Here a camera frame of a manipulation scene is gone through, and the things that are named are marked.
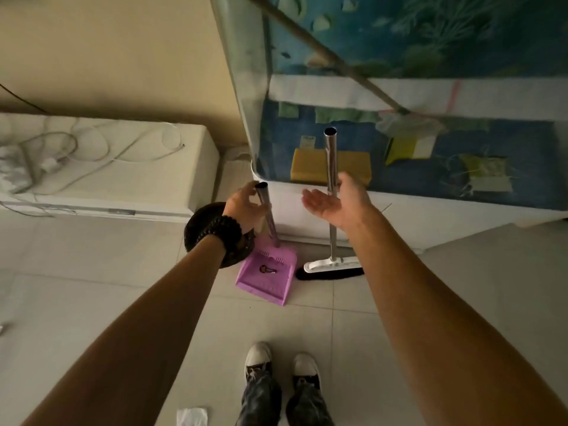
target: hand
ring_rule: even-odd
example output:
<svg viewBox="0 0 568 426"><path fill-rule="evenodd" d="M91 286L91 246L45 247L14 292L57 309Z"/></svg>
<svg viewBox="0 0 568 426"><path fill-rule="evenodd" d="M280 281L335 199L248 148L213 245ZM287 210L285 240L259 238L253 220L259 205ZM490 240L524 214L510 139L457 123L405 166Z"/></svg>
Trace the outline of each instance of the hand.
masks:
<svg viewBox="0 0 568 426"><path fill-rule="evenodd" d="M311 214L347 231L350 225L360 222L365 212L374 207L365 187L348 173L339 173L339 180L340 198L329 196L320 190L303 190L302 203Z"/></svg>
<svg viewBox="0 0 568 426"><path fill-rule="evenodd" d="M254 225L270 211L270 205L257 205L256 203L251 203L249 199L250 196L256 194L254 186L257 184L257 181L252 180L234 193L227 200L225 210L223 211L223 215L237 220L243 234L250 232Z"/></svg>

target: wooden stick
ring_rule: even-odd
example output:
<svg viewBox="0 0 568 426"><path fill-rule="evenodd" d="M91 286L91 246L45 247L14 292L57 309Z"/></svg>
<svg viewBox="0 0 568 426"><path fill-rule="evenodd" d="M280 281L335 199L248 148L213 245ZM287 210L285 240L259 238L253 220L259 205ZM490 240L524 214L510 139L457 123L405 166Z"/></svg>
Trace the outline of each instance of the wooden stick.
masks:
<svg viewBox="0 0 568 426"><path fill-rule="evenodd" d="M312 48L319 56L321 56L328 63L333 64L334 67L339 70L345 76L353 79L363 88L371 91L374 95L383 100L387 105L392 107L396 112L400 114L409 114L410 111L405 107L398 104L395 100L389 97L389 95L381 90L378 86L373 84L370 80L361 75L357 70L353 69L348 65L343 59L339 57L335 52L333 52L327 46L322 45L314 36L312 36L307 30L303 29L292 21L287 15L281 12L278 8L270 4L267 0L249 0L255 6L257 6L261 11L266 13L281 26L286 28L292 35L297 37L303 43Z"/></svg>

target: blue surface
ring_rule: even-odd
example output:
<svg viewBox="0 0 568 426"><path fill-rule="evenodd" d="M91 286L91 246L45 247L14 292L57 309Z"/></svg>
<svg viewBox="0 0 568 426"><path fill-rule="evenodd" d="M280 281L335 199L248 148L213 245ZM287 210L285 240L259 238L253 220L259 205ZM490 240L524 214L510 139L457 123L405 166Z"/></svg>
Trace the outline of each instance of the blue surface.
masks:
<svg viewBox="0 0 568 426"><path fill-rule="evenodd" d="M344 0L304 1L298 24L372 77L568 74L568 0L352 0L354 12ZM331 26L312 31L320 15ZM308 68L313 51L273 20L269 28L275 73L334 74Z"/></svg>
<svg viewBox="0 0 568 426"><path fill-rule="evenodd" d="M338 150L371 155L373 179L369 190L448 199L486 201L543 209L568 209L568 193L558 163L552 123L543 121L490 122L489 132L453 131L436 141L433 157L402 160L386 166L387 136L373 123L349 121L315 123L315 109L300 106L299 119L278 117L278 103L266 100L262 114L259 174L269 180L290 181L294 150L302 135L316 136L316 148L325 148L323 130L337 128ZM512 193L473 193L462 196L468 176L460 153L507 158Z"/></svg>

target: leg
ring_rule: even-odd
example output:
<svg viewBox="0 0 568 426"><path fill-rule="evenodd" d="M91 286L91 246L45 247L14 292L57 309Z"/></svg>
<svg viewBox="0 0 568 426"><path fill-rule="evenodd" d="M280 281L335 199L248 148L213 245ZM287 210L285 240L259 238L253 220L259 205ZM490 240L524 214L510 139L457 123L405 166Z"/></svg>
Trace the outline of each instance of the leg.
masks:
<svg viewBox="0 0 568 426"><path fill-rule="evenodd" d="M255 343L245 361L246 388L236 426L277 426L282 390L272 377L272 354L266 343Z"/></svg>
<svg viewBox="0 0 568 426"><path fill-rule="evenodd" d="M301 353L294 358L294 396L286 407L290 426L333 426L322 396L316 360Z"/></svg>

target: person's right arm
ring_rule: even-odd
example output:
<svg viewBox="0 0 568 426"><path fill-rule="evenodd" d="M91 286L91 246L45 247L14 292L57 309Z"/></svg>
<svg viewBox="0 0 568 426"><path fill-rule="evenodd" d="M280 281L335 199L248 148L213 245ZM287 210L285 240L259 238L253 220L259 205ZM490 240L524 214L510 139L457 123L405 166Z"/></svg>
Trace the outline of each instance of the person's right arm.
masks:
<svg viewBox="0 0 568 426"><path fill-rule="evenodd" d="M302 202L346 232L426 422L568 425L534 368L422 263L363 186L340 179L341 200L304 190Z"/></svg>

